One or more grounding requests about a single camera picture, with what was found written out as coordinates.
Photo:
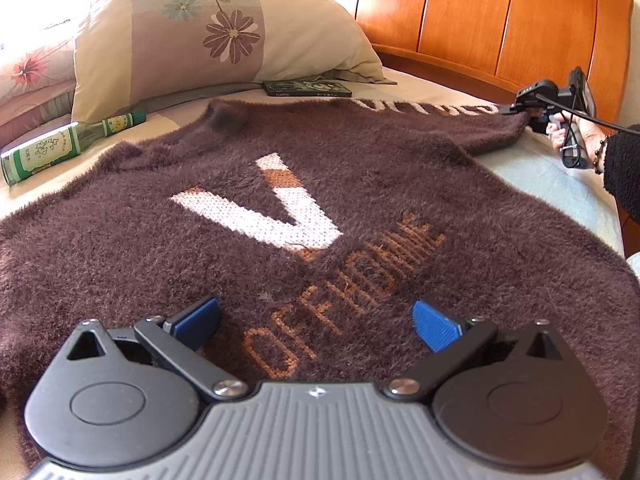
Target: sweater sleeve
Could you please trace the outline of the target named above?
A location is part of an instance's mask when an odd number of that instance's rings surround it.
[[[640,132],[640,124],[631,129]],[[604,187],[633,220],[640,222],[640,135],[620,132],[609,138]]]

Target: bracelet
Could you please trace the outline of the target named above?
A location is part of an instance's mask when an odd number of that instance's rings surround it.
[[[593,155],[593,167],[595,169],[596,174],[598,175],[602,173],[602,170],[598,167],[600,163],[600,155],[602,154],[604,147],[607,145],[608,140],[609,140],[609,136],[605,136],[604,139],[600,141],[600,146],[598,147],[598,149],[595,151]]]

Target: bottle cap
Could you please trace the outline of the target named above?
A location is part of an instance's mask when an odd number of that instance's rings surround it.
[[[133,117],[133,126],[137,126],[146,121],[146,112],[132,112],[131,117]]]

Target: round pivot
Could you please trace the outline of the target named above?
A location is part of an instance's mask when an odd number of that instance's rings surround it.
[[[213,392],[220,397],[241,397],[248,391],[248,387],[237,379],[227,379],[214,384]]]
[[[389,391],[394,395],[413,395],[420,391],[420,383],[405,377],[394,379],[389,383]]]

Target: wooden headboard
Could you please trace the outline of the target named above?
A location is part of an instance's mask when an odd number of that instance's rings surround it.
[[[598,116],[625,91],[633,0],[336,0],[385,66],[496,102],[580,66]]]

